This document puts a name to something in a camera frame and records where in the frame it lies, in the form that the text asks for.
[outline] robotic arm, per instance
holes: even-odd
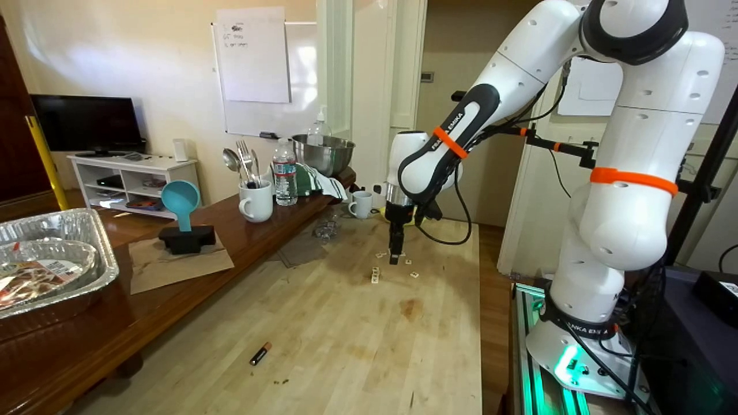
[[[390,262],[402,256],[404,223],[441,217],[433,198],[471,148],[511,127],[557,66],[583,56],[621,62],[623,87],[600,141],[591,185],[575,194],[547,314],[526,339],[532,359],[562,384],[625,396],[628,341],[610,324],[625,270],[643,270],[667,250],[676,172],[711,104],[723,47],[689,32],[682,0],[592,0],[579,9],[545,0],[508,35],[444,122],[402,132],[390,150]],[[592,375],[557,372],[565,345],[588,341],[579,365]]]

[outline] wooden tabletop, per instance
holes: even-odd
[[[342,217],[322,259],[267,260],[81,413],[482,413],[477,233],[462,246]],[[466,223],[426,230],[459,240]],[[263,359],[251,358],[270,343]]]
[[[125,241],[132,236],[125,236],[127,230],[116,222],[105,222],[111,240],[117,241],[120,280],[89,301],[58,309],[60,320],[29,318],[38,329],[0,343],[0,413],[70,409],[73,398],[135,358],[194,309],[211,301],[270,259],[328,207],[330,201],[322,197],[299,198],[293,207],[277,207],[266,223],[246,223],[238,213],[234,197],[203,207],[194,214],[194,223],[215,225],[234,268],[140,296],[125,290],[128,280]],[[146,238],[155,238],[168,222],[147,223]]]

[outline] cup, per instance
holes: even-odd
[[[246,185],[241,185],[239,187],[238,210],[251,223],[267,222],[271,217],[271,213],[275,213],[271,187],[267,182],[246,182]]]
[[[372,191],[353,191],[347,197],[347,213],[354,218],[367,218],[372,214]]]

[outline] metal tray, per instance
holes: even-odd
[[[85,273],[81,280],[77,280],[73,283],[60,290],[3,309],[0,322],[3,320],[7,322],[10,318],[27,311],[45,309],[50,305],[87,298],[105,288],[111,282],[116,282],[120,270],[117,270],[109,236],[94,210],[89,207],[63,210],[63,213],[37,214],[37,217],[0,223],[0,244],[44,240],[44,238],[63,238],[63,240],[78,240],[78,241],[93,244],[94,246],[93,273]]]

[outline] floor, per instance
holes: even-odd
[[[78,191],[66,194],[70,205],[81,205]],[[0,222],[52,213],[56,198],[50,191],[0,203]],[[127,233],[142,233],[147,218],[127,217]],[[496,260],[503,241],[503,229],[480,225],[480,305],[482,305],[482,405],[485,413],[497,413],[501,398],[508,392],[510,373],[510,280],[496,273]]]

